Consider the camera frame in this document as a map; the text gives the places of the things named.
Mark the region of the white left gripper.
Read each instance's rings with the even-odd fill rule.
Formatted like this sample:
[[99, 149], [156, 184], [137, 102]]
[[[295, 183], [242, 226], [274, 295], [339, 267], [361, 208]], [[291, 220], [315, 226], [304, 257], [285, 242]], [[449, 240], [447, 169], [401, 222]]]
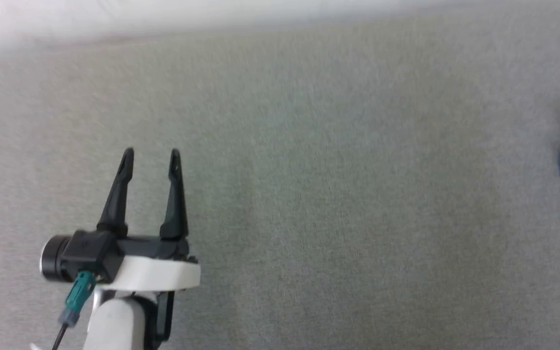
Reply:
[[[127, 235], [127, 186], [133, 178], [134, 149], [125, 149], [111, 185], [98, 231]], [[180, 152], [171, 151], [168, 170], [170, 190], [160, 238], [138, 237], [118, 241], [123, 262], [109, 289], [119, 292], [177, 292], [201, 282], [201, 267], [190, 256], [187, 209]]]

